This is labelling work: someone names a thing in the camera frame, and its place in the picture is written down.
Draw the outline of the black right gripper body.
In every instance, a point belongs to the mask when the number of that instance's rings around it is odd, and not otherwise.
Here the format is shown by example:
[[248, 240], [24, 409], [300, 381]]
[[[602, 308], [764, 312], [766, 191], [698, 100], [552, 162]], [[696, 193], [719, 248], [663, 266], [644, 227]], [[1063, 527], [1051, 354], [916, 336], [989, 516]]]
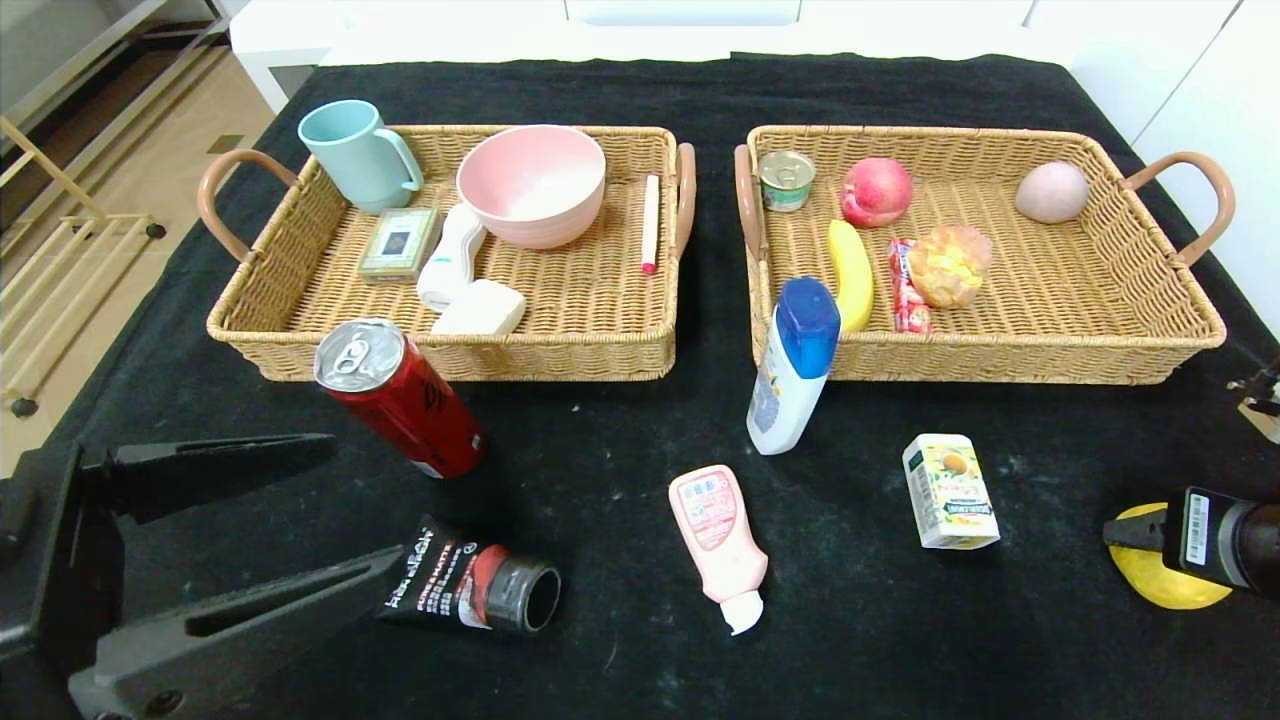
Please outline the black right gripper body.
[[1187, 487], [1167, 507], [1164, 562], [1254, 594], [1279, 593], [1279, 505]]

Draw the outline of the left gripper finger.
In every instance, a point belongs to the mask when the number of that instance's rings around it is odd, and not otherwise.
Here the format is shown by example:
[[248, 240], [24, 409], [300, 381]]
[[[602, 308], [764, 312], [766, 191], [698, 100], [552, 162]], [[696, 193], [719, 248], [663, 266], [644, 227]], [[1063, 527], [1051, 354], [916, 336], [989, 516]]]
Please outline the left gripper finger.
[[325, 433], [124, 445], [79, 466], [79, 482], [97, 506], [146, 524], [319, 468], [337, 447]]
[[84, 719], [206, 719], [389, 594], [398, 546], [120, 626], [68, 680]]

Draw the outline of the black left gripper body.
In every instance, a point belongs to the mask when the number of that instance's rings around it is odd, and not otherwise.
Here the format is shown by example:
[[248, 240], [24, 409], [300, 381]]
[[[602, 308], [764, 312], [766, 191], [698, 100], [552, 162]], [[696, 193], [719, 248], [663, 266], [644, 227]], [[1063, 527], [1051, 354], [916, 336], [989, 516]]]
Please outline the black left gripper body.
[[26, 451], [3, 479], [3, 717], [79, 719], [70, 676], [122, 620], [124, 548], [77, 442]]

